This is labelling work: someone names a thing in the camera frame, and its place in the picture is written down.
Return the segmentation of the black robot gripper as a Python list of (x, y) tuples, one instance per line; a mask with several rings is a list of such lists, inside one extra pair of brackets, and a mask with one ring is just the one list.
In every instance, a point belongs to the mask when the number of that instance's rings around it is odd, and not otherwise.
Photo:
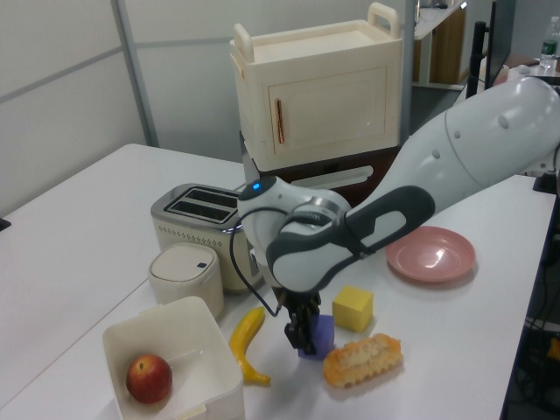
[[(278, 308), (285, 308), (291, 323), (285, 326), (285, 335), (294, 349), (300, 349), (305, 355), (314, 356), (317, 349), (314, 343), (314, 330), (321, 297), (318, 292), (295, 292), (283, 287), (274, 287), (273, 292)], [(303, 345), (300, 326), (303, 327)]]

